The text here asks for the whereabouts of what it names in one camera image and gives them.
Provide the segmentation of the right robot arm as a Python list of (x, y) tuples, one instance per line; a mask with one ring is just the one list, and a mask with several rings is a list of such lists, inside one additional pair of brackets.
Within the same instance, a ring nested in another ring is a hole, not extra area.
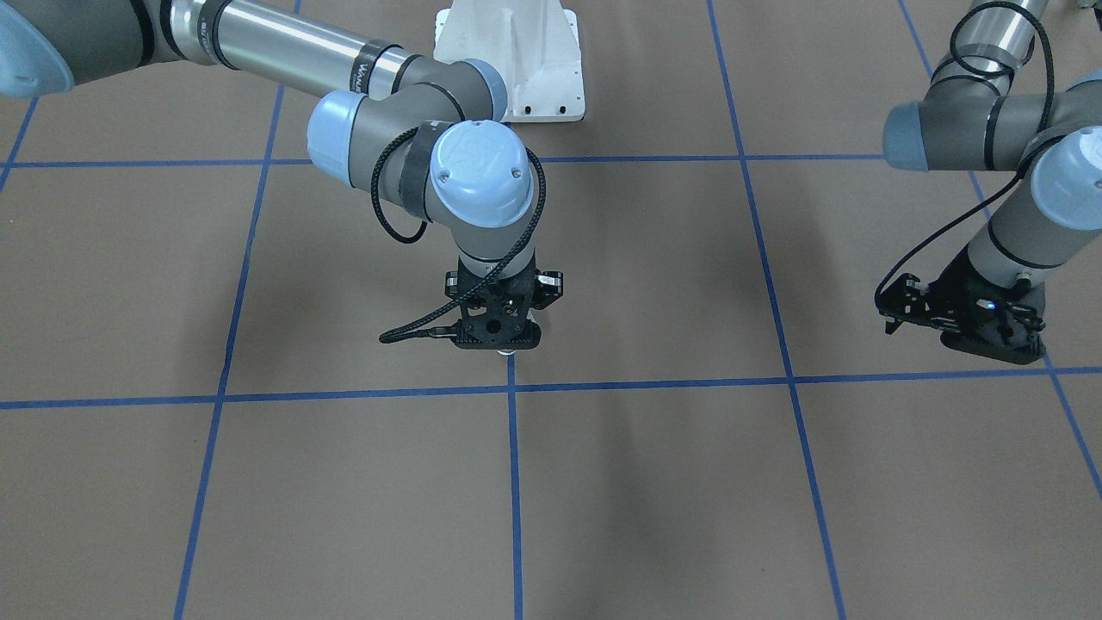
[(425, 338), (523, 335), (566, 279), (541, 267), (544, 168), (484, 59), (442, 63), (302, 17), (292, 1), (4, 1), (3, 172), (149, 168), (208, 202), (233, 170), (303, 165), (396, 248), (449, 244)]

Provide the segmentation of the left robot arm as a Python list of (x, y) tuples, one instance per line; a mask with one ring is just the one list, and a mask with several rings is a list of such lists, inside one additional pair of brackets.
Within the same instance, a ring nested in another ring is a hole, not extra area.
[(920, 101), (887, 116), (890, 166), (1004, 171), (991, 217), (932, 282), (892, 270), (875, 295), (885, 331), (1024, 348), (1042, 331), (1046, 282), (1099, 236), (1099, 75), (1055, 86), (1044, 1), (975, 1)]

